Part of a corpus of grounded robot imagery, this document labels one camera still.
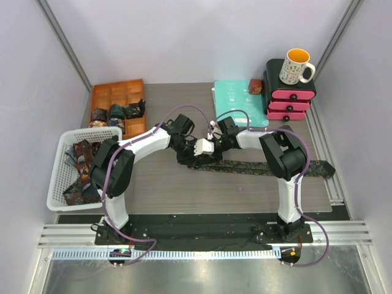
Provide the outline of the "dark floral patterned tie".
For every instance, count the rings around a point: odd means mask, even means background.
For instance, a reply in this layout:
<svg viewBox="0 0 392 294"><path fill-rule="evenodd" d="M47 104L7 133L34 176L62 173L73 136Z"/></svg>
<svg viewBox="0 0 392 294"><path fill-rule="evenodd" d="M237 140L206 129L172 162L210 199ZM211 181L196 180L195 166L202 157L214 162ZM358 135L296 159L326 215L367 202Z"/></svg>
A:
<svg viewBox="0 0 392 294"><path fill-rule="evenodd" d="M206 172L236 173L257 176L275 176L289 179L301 172L310 177L332 177L336 170L325 160L312 160L306 164L302 156L299 159L291 159L282 156L280 159L269 159L267 162L246 162L238 160L215 159L213 156L197 156L193 164L183 164L188 168Z"/></svg>

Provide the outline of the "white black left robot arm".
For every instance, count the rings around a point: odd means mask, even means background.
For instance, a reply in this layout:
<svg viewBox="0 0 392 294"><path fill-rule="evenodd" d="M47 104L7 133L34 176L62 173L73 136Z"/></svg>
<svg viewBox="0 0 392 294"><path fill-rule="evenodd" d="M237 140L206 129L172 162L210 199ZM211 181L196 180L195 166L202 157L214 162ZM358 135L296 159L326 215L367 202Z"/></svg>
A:
<svg viewBox="0 0 392 294"><path fill-rule="evenodd" d="M102 230L116 244L124 244L130 237L124 192L130 184L134 164L154 152L171 148L179 164L192 165L196 161L194 127L190 118L179 114L176 119L157 124L134 138L119 141L118 137L112 137L101 143L89 177L102 199L105 214Z"/></svg>

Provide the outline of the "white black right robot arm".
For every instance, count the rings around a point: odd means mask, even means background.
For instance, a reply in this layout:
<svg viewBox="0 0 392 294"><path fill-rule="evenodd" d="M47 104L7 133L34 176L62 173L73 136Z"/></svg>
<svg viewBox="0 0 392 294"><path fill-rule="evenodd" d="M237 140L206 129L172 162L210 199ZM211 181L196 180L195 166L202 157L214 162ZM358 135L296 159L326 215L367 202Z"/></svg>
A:
<svg viewBox="0 0 392 294"><path fill-rule="evenodd" d="M304 227L301 207L301 184L307 166L307 151L289 126L279 129L247 129L238 127L231 117L217 122L222 138L215 150L259 149L267 166L277 178L279 208L276 233L285 242L296 239Z"/></svg>

